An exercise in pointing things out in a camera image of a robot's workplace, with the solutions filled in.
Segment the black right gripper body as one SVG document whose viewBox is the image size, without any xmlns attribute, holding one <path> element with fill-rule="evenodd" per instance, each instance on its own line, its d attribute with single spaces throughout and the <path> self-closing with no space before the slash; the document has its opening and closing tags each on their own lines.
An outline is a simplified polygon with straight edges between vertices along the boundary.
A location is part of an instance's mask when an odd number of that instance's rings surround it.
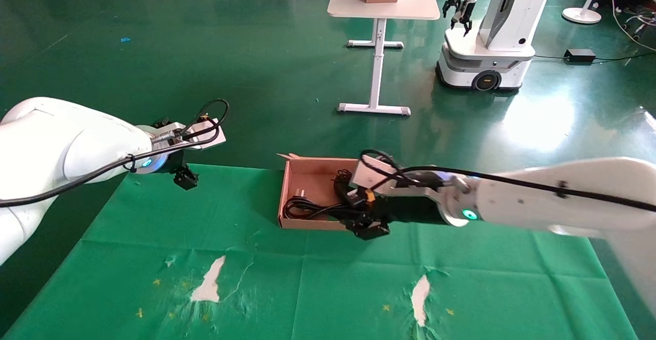
<svg viewBox="0 0 656 340">
<path fill-rule="evenodd" d="M 387 223 L 447 225 L 438 204 L 424 196 L 397 196 L 377 199 L 377 217 Z"/>
</svg>

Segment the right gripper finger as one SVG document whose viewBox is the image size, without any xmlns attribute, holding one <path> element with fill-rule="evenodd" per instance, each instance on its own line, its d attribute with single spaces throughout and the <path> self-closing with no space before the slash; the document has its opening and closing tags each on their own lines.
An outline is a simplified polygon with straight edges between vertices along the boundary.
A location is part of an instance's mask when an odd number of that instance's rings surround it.
<svg viewBox="0 0 656 340">
<path fill-rule="evenodd" d="M 350 213 L 341 219 L 341 223 L 347 230 L 363 230 L 371 224 L 371 218 L 365 212 Z"/>
<path fill-rule="evenodd" d="M 356 236 L 363 241 L 370 241 L 389 235 L 389 223 L 385 220 L 363 221 L 356 223 Z"/>
</svg>

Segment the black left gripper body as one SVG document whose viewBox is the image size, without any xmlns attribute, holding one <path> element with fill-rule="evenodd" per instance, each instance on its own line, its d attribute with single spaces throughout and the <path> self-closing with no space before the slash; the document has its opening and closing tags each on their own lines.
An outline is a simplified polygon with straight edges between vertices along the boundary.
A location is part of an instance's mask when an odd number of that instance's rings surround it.
<svg viewBox="0 0 656 340">
<path fill-rule="evenodd" d="M 179 150 L 169 153 L 166 162 L 162 165 L 162 171 L 176 176 L 190 174 L 190 168 L 185 161 L 185 151 Z"/>
</svg>

